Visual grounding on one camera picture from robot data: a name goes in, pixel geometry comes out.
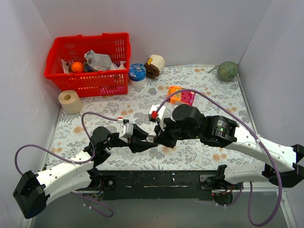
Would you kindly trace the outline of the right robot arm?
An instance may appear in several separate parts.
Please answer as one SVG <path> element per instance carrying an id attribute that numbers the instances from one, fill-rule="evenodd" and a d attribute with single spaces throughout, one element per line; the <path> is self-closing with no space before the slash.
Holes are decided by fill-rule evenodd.
<path id="1" fill-rule="evenodd" d="M 198 108 L 182 104 L 168 117 L 163 106 L 157 113 L 157 105 L 149 111 L 149 118 L 157 120 L 153 142 L 173 148 L 178 140 L 199 139 L 210 147 L 226 148 L 241 152 L 257 159 L 246 165 L 220 165 L 215 176 L 203 183 L 221 189 L 229 185 L 249 181 L 268 181 L 274 185 L 282 183 L 284 188 L 292 188 L 304 179 L 304 168 L 298 162 L 304 156 L 300 145 L 292 147 L 279 145 L 255 134 L 235 121 L 224 116 L 204 116 Z"/>

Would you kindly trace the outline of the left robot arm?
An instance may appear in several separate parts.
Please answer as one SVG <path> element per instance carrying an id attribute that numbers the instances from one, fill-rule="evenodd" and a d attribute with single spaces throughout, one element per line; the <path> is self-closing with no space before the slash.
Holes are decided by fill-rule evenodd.
<path id="1" fill-rule="evenodd" d="M 14 192 L 26 219 L 41 213 L 50 202 L 78 189 L 103 190 L 114 178 L 102 177 L 97 166 L 111 155 L 110 149 L 129 147 L 134 153 L 156 147 L 155 133 L 147 133 L 136 124 L 125 123 L 118 133 L 97 127 L 90 144 L 67 162 L 50 169 L 22 174 Z"/>

